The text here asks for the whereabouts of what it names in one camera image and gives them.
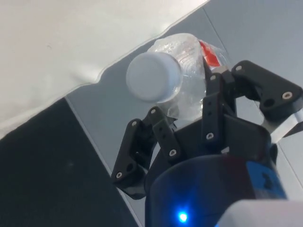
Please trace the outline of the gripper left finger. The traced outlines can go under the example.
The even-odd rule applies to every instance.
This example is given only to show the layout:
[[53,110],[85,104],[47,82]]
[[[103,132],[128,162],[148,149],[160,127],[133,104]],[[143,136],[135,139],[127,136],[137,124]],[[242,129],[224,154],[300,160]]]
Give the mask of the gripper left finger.
[[132,199],[145,197],[144,181],[156,145],[160,146],[164,160],[171,165],[183,158],[174,134],[177,129],[175,121],[160,108],[153,107],[143,120],[133,119],[128,123],[111,175],[116,188]]

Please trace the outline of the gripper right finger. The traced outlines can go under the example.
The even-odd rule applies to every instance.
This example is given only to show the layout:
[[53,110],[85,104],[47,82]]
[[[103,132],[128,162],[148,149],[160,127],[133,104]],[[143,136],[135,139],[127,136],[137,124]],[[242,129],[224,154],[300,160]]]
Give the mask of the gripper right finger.
[[[201,143],[207,151],[269,151],[282,138],[303,129],[303,89],[250,61],[231,70],[211,72],[205,66]],[[256,101],[262,124],[241,119],[236,99]]]

